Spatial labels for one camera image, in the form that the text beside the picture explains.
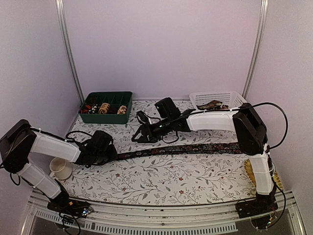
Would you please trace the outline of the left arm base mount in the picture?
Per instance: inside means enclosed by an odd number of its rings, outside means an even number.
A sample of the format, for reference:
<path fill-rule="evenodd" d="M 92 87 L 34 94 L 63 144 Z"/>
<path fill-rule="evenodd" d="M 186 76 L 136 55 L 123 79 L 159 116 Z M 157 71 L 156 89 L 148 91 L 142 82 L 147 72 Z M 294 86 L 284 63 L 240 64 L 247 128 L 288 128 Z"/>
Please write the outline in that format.
<path fill-rule="evenodd" d="M 65 229 L 70 226 L 81 228 L 79 219 L 87 218 L 87 216 L 94 212 L 93 207 L 87 201 L 78 201 L 68 199 L 64 204 L 57 204 L 56 202 L 48 202 L 47 208 L 58 213 L 61 218 L 61 224 Z"/>

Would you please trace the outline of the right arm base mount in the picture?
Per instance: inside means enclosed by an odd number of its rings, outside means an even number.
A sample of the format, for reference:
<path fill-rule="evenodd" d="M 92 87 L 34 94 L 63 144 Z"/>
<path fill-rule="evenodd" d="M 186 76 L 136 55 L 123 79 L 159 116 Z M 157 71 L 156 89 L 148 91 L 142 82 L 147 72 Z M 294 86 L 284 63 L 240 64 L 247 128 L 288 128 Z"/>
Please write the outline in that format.
<path fill-rule="evenodd" d="M 258 230 L 266 230 L 272 224 L 278 205 L 274 194 L 261 195 L 256 193 L 256 198 L 253 200 L 239 200 L 235 205 L 235 209 L 239 218 L 258 215 L 258 217 L 251 220 L 252 225 Z"/>

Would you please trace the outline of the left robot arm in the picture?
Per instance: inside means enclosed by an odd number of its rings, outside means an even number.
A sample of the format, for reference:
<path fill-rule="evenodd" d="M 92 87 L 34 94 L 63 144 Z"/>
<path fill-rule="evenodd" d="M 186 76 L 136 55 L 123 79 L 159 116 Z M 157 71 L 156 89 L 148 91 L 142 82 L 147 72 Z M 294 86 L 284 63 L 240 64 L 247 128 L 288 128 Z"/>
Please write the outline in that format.
<path fill-rule="evenodd" d="M 104 131 L 96 131 L 86 141 L 79 142 L 36 129 L 21 119 L 4 134 L 0 139 L 1 167 L 39 189 L 61 212 L 69 212 L 73 207 L 69 194 L 58 181 L 29 160 L 31 153 L 85 167 L 104 165 L 118 157 L 112 136 Z"/>

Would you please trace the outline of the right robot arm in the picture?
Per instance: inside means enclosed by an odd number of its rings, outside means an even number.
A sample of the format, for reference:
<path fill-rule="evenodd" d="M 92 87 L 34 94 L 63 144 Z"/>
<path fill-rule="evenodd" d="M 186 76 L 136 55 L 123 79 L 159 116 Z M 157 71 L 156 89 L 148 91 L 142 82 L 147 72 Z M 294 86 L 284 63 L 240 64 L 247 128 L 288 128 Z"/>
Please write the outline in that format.
<path fill-rule="evenodd" d="M 234 109 L 188 109 L 181 112 L 169 97 L 155 104 L 160 119 L 150 123 L 142 111 L 136 113 L 140 127 L 133 142 L 155 143 L 170 132 L 198 130 L 226 130 L 235 132 L 239 149 L 248 156 L 256 180 L 256 200 L 253 209 L 264 213 L 274 202 L 277 184 L 273 179 L 272 160 L 269 156 L 267 127 L 255 111 L 256 105 L 243 103 Z"/>

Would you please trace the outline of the dark floral necktie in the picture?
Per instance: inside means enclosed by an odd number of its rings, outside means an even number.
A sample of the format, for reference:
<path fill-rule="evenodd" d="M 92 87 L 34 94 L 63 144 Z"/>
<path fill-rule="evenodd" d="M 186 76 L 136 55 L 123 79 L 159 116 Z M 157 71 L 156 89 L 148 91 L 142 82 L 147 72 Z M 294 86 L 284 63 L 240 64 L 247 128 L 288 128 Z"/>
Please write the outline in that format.
<path fill-rule="evenodd" d="M 202 143 L 165 146 L 151 149 L 138 150 L 127 153 L 120 153 L 114 161 L 128 160 L 133 158 L 180 155 L 180 154 L 243 154 L 237 142 L 230 143 Z"/>

